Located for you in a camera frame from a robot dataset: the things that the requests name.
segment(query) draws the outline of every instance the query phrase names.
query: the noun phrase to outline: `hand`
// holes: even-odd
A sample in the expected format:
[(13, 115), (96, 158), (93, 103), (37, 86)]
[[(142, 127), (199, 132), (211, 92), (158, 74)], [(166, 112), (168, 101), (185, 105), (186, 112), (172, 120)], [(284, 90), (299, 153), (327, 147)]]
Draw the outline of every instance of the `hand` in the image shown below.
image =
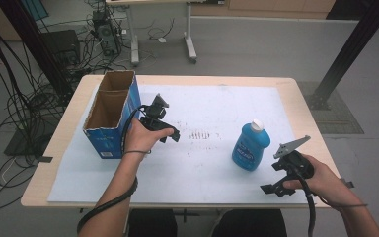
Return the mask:
[(158, 131), (149, 131), (146, 129), (137, 118), (133, 118), (131, 121), (131, 129), (127, 133), (125, 140), (124, 151), (144, 151), (148, 152), (155, 145), (159, 139), (172, 135), (174, 130), (171, 128), (165, 128)]
[[(324, 163), (310, 155), (302, 154), (315, 168), (312, 178), (306, 180), (310, 190), (331, 205), (358, 205), (361, 200)], [(285, 181), (286, 189), (301, 189), (299, 181)]]

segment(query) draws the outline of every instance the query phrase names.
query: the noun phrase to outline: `black pole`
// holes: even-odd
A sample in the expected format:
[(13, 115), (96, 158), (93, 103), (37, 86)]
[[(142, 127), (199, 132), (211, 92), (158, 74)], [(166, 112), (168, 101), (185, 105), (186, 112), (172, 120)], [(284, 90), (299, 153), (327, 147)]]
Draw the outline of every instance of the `black pole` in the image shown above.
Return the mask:
[(306, 96), (311, 110), (327, 110), (327, 100), (335, 90), (343, 75), (362, 52), (379, 28), (379, 0), (374, 0), (367, 12), (362, 16), (352, 34), (342, 47), (337, 58), (329, 68), (322, 82), (313, 95)]
[(42, 40), (35, 20), (25, 9), (22, 0), (0, 0), (0, 8), (26, 44), (59, 96), (60, 102), (67, 105), (72, 98), (73, 89), (61, 72), (60, 65), (54, 60), (50, 50)]

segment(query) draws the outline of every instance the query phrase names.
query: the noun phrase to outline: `leg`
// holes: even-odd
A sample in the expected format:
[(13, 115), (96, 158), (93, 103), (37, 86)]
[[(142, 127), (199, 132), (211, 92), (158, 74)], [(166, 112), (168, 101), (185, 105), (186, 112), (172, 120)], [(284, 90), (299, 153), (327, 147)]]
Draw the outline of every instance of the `leg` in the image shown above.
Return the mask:
[(133, 25), (133, 17), (131, 14), (131, 8), (130, 6), (122, 6), (122, 8), (125, 10), (125, 14), (127, 16), (128, 21), (128, 28), (131, 35), (131, 64), (133, 66), (137, 66), (139, 63), (138, 58), (138, 39), (137, 35), (134, 32), (134, 25)]
[(187, 49), (189, 50), (189, 59), (196, 63), (196, 53), (193, 47), (192, 38), (190, 37), (190, 11), (191, 5), (187, 3), (187, 31), (184, 33), (184, 39), (186, 40)]
[(286, 237), (287, 232), (279, 209), (235, 209), (224, 214), (212, 234), (227, 236)]
[(178, 226), (171, 209), (134, 209), (128, 218), (129, 237), (176, 237)]

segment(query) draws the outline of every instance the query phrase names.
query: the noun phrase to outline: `blue plastic bottle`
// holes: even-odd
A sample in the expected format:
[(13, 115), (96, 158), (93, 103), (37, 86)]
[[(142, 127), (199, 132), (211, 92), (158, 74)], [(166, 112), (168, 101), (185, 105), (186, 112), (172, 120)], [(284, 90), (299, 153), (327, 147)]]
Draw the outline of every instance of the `blue plastic bottle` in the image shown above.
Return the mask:
[(264, 125), (257, 119), (242, 127), (242, 134), (233, 149), (233, 161), (248, 171), (258, 168), (263, 159), (264, 149), (269, 147), (270, 139)]

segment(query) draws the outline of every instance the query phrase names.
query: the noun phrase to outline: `cardboard box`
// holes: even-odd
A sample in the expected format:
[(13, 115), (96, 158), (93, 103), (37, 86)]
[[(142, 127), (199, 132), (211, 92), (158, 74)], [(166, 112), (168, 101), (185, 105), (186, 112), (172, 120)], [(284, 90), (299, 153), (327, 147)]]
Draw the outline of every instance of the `cardboard box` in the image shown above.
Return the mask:
[(134, 71), (107, 72), (83, 126), (101, 158), (121, 158), (122, 130), (131, 112), (139, 106)]

